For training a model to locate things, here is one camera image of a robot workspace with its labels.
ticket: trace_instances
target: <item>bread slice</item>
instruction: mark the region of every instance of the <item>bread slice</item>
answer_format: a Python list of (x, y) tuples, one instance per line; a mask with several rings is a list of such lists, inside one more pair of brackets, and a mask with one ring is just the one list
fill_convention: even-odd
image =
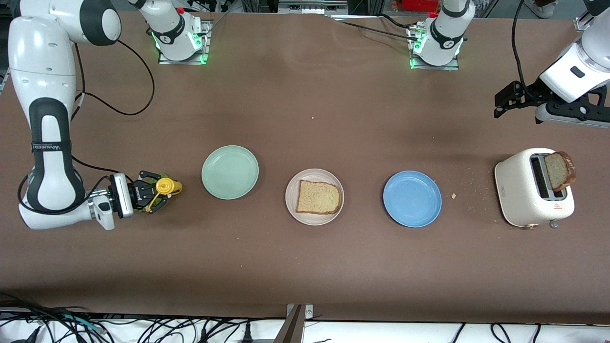
[(297, 213), (335, 214), (341, 206), (339, 188), (326, 182), (301, 180)]
[(544, 162), (547, 165), (548, 178), (554, 192), (558, 192), (576, 181), (574, 163), (567, 153), (557, 151), (546, 155)]

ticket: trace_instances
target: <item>blue plate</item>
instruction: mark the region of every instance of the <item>blue plate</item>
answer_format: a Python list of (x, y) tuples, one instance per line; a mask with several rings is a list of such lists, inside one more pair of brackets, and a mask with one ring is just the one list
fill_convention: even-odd
[(394, 174), (383, 190), (383, 203), (400, 225), (421, 228), (439, 216), (442, 199), (439, 187), (428, 175), (406, 170)]

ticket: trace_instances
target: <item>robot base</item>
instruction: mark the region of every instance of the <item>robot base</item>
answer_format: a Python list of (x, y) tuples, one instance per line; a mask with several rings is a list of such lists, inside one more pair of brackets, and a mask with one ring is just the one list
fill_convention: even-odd
[[(417, 27), (412, 27), (413, 29), (406, 29), (407, 32), (407, 36), (408, 37), (416, 37), (418, 39), (421, 38), (422, 33), (423, 33), (423, 26), (420, 25), (419, 22)], [(418, 55), (416, 55), (413, 52), (413, 49), (415, 49), (415, 46), (419, 43), (418, 40), (409, 40), (409, 55), (411, 56), (411, 69), (429, 69), (429, 70), (459, 70), (459, 65), (458, 65), (458, 57), (454, 57), (451, 62), (449, 62), (446, 65), (440, 65), (440, 66), (436, 66), (436, 65), (430, 65), (426, 62), (424, 62), (422, 60), (421, 57), (419, 57)]]
[(174, 64), (174, 65), (205, 65), (207, 64), (207, 56), (210, 52), (210, 41), (212, 40), (212, 23), (211, 20), (202, 20), (201, 21), (201, 33), (203, 34), (199, 39), (201, 39), (202, 48), (190, 58), (182, 60), (182, 61), (174, 61), (165, 57), (161, 52), (159, 52), (159, 64)]

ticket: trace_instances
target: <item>toaster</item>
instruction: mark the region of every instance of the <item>toaster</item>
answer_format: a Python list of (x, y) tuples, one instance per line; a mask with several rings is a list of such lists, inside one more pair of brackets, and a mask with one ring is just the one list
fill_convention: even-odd
[(502, 214), (506, 220), (521, 227), (569, 217), (574, 212), (574, 198), (570, 186), (554, 192), (548, 178), (544, 157), (554, 153), (546, 148), (523, 150), (498, 163), (495, 181)]

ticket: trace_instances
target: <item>cable connector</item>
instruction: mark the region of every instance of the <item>cable connector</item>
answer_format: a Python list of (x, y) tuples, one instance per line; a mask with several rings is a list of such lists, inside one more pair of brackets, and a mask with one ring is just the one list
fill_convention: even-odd
[(252, 339), (252, 333), (250, 332), (250, 322), (246, 323), (246, 332), (243, 333), (242, 343), (252, 343), (254, 339)]

